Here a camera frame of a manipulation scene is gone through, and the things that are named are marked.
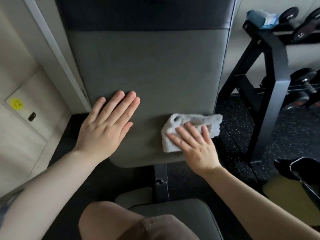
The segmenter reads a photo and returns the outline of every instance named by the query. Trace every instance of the white towel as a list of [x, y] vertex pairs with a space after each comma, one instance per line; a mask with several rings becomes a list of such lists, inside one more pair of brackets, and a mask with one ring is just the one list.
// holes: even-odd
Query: white towel
[[201, 126], [206, 125], [209, 130], [209, 135], [211, 138], [218, 136], [220, 133], [220, 123], [222, 122], [222, 115], [214, 114], [209, 116], [203, 116], [199, 114], [180, 114], [175, 113], [170, 116], [169, 120], [165, 123], [161, 130], [162, 135], [162, 146], [164, 152], [177, 152], [181, 151], [174, 143], [166, 136], [166, 133], [174, 133], [178, 137], [179, 134], [176, 132], [175, 128], [178, 126], [183, 126], [186, 122], [191, 122], [200, 133]]

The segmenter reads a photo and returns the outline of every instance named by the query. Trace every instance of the yellow sticker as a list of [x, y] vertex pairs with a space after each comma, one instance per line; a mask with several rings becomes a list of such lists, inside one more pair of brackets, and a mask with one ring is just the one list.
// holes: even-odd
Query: yellow sticker
[[13, 98], [10, 100], [10, 106], [11, 106], [14, 110], [21, 110], [21, 109], [23, 109], [23, 104], [22, 104], [21, 99], [16, 98], [16, 97], [13, 97]]

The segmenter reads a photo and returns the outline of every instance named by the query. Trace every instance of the baseboard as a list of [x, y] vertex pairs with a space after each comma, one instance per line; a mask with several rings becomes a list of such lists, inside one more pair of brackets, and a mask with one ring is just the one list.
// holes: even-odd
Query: baseboard
[[42, 150], [42, 153], [40, 154], [37, 162], [35, 163], [28, 180], [32, 179], [33, 177], [37, 176], [38, 174], [42, 173], [44, 170], [47, 169], [52, 155], [54, 154], [54, 151], [60, 142], [63, 132], [68, 125], [70, 117], [71, 112], [69, 109], [66, 109], [57, 127], [54, 129], [54, 132], [52, 133], [50, 139], [48, 140], [47, 144]]

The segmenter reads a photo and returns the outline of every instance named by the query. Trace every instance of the finger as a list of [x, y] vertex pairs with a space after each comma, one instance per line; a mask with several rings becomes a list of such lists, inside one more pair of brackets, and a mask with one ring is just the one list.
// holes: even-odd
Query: finger
[[206, 125], [203, 125], [201, 129], [202, 129], [202, 134], [205, 142], [208, 144], [213, 144], [212, 139], [210, 138], [210, 135], [209, 135], [208, 127]]
[[96, 103], [94, 104], [91, 112], [89, 113], [89, 115], [87, 117], [87, 121], [89, 123], [92, 123], [97, 119], [97, 117], [99, 115], [99, 112], [100, 112], [100, 110], [101, 110], [101, 108], [102, 108], [102, 106], [104, 105], [105, 102], [106, 102], [106, 98], [105, 97], [101, 97], [96, 101]]
[[108, 124], [113, 125], [123, 115], [136, 96], [137, 95], [134, 91], [129, 92], [121, 104], [119, 104], [119, 106], [110, 114], [109, 118], [107, 119]]
[[125, 93], [123, 91], [118, 91], [112, 99], [106, 104], [106, 106], [101, 110], [97, 122], [98, 124], [103, 123], [118, 105], [118, 103], [125, 97]]
[[188, 143], [186, 143], [184, 140], [177, 137], [173, 133], [167, 133], [166, 135], [182, 151], [188, 151], [188, 150], [192, 149], [192, 147]]
[[129, 105], [129, 107], [126, 109], [126, 111], [121, 115], [121, 117], [115, 122], [115, 124], [121, 127], [124, 126], [131, 119], [139, 104], [140, 98], [136, 97]]
[[187, 122], [185, 123], [185, 126], [197, 142], [199, 142], [201, 145], [204, 145], [206, 143], [200, 132], [196, 129], [196, 127], [194, 127], [193, 124]]
[[121, 132], [120, 132], [120, 137], [119, 140], [122, 141], [123, 138], [126, 136], [126, 134], [128, 133], [128, 131], [130, 130], [130, 128], [133, 126], [134, 124], [132, 122], [128, 122], [124, 125], [124, 127], [122, 128]]
[[181, 138], [193, 148], [199, 145], [199, 143], [193, 138], [193, 136], [190, 135], [190, 133], [182, 126], [177, 127], [176, 131], [179, 133]]

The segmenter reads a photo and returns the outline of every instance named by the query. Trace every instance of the forearm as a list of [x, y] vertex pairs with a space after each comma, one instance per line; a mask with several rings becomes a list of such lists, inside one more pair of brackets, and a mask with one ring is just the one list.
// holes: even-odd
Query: forearm
[[0, 239], [41, 239], [96, 165], [71, 152], [27, 183], [5, 215]]
[[218, 168], [206, 181], [231, 209], [253, 240], [320, 239], [320, 234], [266, 197]]

